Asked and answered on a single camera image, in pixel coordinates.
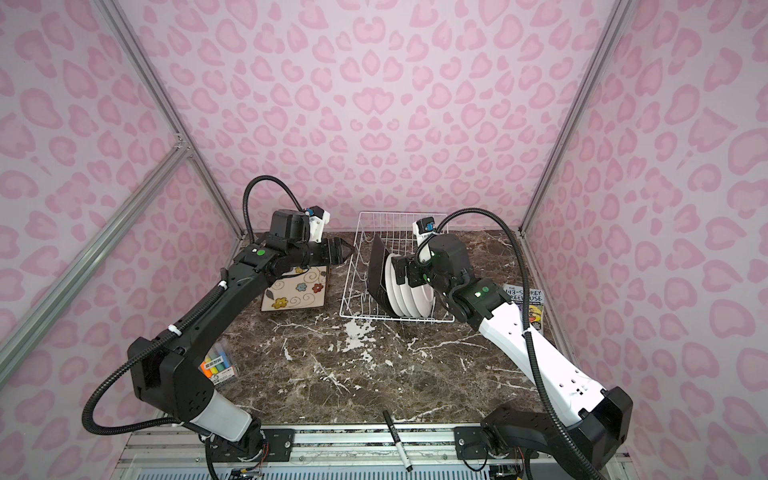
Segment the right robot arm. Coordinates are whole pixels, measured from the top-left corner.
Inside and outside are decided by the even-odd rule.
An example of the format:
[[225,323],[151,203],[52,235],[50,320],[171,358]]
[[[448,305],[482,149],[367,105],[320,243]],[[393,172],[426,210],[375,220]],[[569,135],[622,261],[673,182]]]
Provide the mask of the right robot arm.
[[389,256],[394,287],[427,287],[443,307],[499,348],[539,393],[542,412],[504,404],[482,422],[490,451],[521,447],[553,457],[574,479],[600,479],[629,433],[633,401],[606,388],[531,326],[527,308],[497,283],[475,275],[465,244],[436,235],[405,256]]

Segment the floral square plate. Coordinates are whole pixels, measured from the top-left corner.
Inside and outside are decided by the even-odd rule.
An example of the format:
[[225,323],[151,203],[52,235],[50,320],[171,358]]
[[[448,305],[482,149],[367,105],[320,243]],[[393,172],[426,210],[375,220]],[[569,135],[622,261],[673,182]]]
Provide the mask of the floral square plate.
[[325,304],[327,267],[296,267],[279,278],[262,297],[261,311],[319,308]]

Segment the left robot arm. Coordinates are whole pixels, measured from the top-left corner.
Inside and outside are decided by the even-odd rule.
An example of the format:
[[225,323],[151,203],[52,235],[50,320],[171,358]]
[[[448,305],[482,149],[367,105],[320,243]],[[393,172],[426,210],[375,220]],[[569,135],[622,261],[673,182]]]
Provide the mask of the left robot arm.
[[285,274],[341,265],[351,256],[348,242],[324,237],[329,221],[318,206],[276,211],[269,231],[234,257],[192,311],[154,340],[137,339],[129,348],[138,360],[130,369],[137,398],[162,411],[165,422],[239,449],[260,449],[259,421],[219,393],[200,366],[235,318]]

